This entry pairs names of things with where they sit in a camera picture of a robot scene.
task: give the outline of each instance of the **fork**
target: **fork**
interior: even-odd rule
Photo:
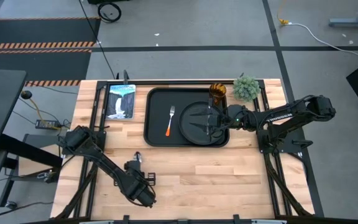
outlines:
[[[173,114],[175,114],[175,106],[171,106],[171,110],[169,111],[169,116],[170,119],[169,119],[169,124],[168,124],[168,128],[167,128],[167,132],[165,133],[165,136],[168,137],[169,134],[170,134],[170,128],[171,128],[171,120],[172,120],[172,116]]]

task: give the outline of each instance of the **white cable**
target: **white cable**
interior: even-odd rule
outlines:
[[[305,26],[305,25],[302,25],[302,24],[293,24],[293,23],[291,23],[291,22],[288,23],[288,24],[285,24],[285,25],[286,25],[286,26],[301,26],[301,27],[304,27],[305,29],[307,29],[307,30],[309,31],[309,33],[313,36],[313,38],[316,39],[318,42],[320,42],[320,43],[322,43],[322,44],[325,44],[325,45],[327,45],[327,46],[330,46],[330,47],[332,47],[332,48],[334,48],[334,49],[336,49],[336,50],[340,50],[341,52],[347,52],[347,53],[351,53],[351,54],[354,54],[354,55],[357,55],[357,56],[358,56],[358,53],[356,53],[356,52],[353,52],[353,51],[351,51],[351,50],[343,50],[343,49],[337,48],[337,47],[335,47],[335,46],[333,46],[333,45],[331,45],[331,44],[329,44],[329,43],[327,43],[327,42],[324,42],[324,41],[318,39],[318,38],[310,31],[310,29],[309,29],[307,26]]]

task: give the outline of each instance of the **power strip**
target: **power strip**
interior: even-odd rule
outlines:
[[[45,122],[42,122],[40,119],[38,119],[35,122],[35,128],[36,129],[48,129],[48,130],[56,130],[55,128],[60,128],[60,124],[58,121],[51,121],[51,120],[44,120]]]

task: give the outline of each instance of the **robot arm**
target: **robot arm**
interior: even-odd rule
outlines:
[[[312,121],[329,121],[335,116],[335,113],[329,98],[310,95],[263,112],[249,111],[245,106],[230,105],[227,107],[227,114],[210,122],[220,123],[217,124],[218,126],[242,128],[258,133],[261,127],[267,123],[289,118],[280,125],[273,124],[266,131],[262,131],[264,142],[273,146],[278,144],[281,139],[285,139],[288,133]]]
[[[83,156],[96,164],[116,181],[121,193],[130,202],[134,203],[134,200],[138,200],[140,204],[135,203],[136,205],[151,208],[155,203],[155,193],[149,188],[149,179],[146,179],[144,173],[140,171],[140,162],[127,162],[124,165],[125,172],[105,156],[95,142],[96,136],[89,128],[77,126],[67,133],[60,145],[73,155]]]

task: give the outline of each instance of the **green plant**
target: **green plant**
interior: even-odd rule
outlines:
[[[243,77],[243,74],[234,80],[234,97],[237,100],[250,102],[260,93],[259,83],[252,77]]]

